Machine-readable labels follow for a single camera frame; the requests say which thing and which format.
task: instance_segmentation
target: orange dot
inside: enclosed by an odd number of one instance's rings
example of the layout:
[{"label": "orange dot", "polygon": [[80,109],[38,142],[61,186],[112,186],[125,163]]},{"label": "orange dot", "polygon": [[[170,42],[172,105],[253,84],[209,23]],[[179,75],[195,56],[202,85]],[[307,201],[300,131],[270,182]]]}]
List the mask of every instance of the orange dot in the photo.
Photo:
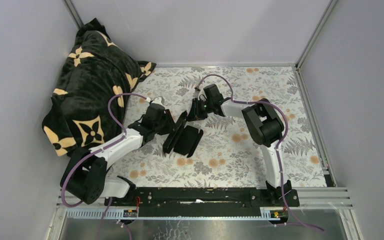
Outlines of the orange dot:
[{"label": "orange dot", "polygon": [[215,158],[211,158],[211,159],[209,160],[209,162],[208,162],[208,165],[209,165],[210,167],[212,167],[212,168],[215,168],[215,167],[217,167],[217,165],[219,165],[219,164],[217,163],[217,160],[216,160]]},{"label": "orange dot", "polygon": [[310,157],[310,161],[312,164],[319,164],[320,163],[319,157],[314,156],[314,155]]},{"label": "orange dot", "polygon": [[185,159],[184,159],[183,157],[179,157],[179,158],[177,159],[177,165],[178,165],[179,167],[184,166],[184,165],[185,165]]},{"label": "orange dot", "polygon": [[232,140],[235,143],[239,143],[241,141],[241,139],[242,139],[241,135],[239,135],[239,134],[233,134],[233,136],[232,136]]},{"label": "orange dot", "polygon": [[136,179],[136,178],[138,178],[138,176],[139,176],[138,171],[133,170],[133,171],[130,172],[130,178],[131,179]]}]

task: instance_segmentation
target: black blanket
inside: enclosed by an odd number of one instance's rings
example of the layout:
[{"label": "black blanket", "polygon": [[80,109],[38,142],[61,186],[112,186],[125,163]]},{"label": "black blanket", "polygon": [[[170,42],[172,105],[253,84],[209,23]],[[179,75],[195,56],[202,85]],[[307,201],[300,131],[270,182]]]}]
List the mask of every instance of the black blanket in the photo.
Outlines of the black blanket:
[{"label": "black blanket", "polygon": [[[51,95],[52,108],[42,122],[56,154],[95,147],[120,134],[121,128],[108,113],[108,101],[116,94],[131,93],[155,66],[133,60],[111,41],[96,18],[81,27]],[[128,100],[123,96],[111,104],[121,122]]]}]

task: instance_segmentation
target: gray floor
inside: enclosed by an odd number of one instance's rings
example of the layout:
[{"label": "gray floor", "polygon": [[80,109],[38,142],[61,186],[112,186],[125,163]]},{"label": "gray floor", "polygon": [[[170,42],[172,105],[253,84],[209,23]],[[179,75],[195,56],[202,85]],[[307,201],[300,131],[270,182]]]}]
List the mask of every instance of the gray floor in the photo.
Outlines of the gray floor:
[{"label": "gray floor", "polygon": [[[134,240],[345,240],[346,234],[340,216],[335,210],[306,210],[296,214],[306,223],[325,228],[317,233],[303,226],[274,228],[267,221],[253,220],[137,220],[129,224]],[[66,220],[62,240],[95,240],[99,220]],[[128,240],[125,228],[115,220],[102,223],[100,240]]]}]

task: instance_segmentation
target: gray leaf pattern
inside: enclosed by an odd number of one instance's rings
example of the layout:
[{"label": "gray leaf pattern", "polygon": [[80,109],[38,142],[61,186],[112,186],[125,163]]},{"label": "gray leaf pattern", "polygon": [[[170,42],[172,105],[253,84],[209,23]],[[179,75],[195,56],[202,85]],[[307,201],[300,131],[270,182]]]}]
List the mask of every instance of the gray leaf pattern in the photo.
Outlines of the gray leaf pattern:
[{"label": "gray leaf pattern", "polygon": [[[294,187],[324,187],[320,159],[310,123],[301,101],[291,67],[157,67],[135,93],[150,98],[164,97],[173,119],[189,111],[195,85],[208,74],[218,74],[231,82],[238,100],[269,99],[287,116],[290,131],[282,144],[286,174]],[[216,77],[204,86],[217,84],[221,94],[231,95],[226,84]],[[138,120],[148,104],[131,97],[125,125]],[[251,139],[243,119],[209,114],[201,121],[188,122],[204,131],[191,158],[172,152],[163,154],[165,136],[128,153],[113,164],[108,176],[123,176],[137,186],[146,187],[264,187],[266,166],[258,146]]]}]

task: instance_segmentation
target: white wall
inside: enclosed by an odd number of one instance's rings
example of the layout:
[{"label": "white wall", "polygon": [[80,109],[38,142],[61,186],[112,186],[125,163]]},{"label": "white wall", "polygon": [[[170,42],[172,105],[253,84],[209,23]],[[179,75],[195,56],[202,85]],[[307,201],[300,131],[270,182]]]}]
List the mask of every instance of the white wall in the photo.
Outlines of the white wall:
[{"label": "white wall", "polygon": [[137,60],[160,65],[296,63],[329,0],[73,0]]},{"label": "white wall", "polygon": [[41,130],[77,28],[61,0],[0,1],[0,240],[43,239],[68,158]]},{"label": "white wall", "polygon": [[384,1],[340,1],[302,74],[364,239],[384,239]]}]

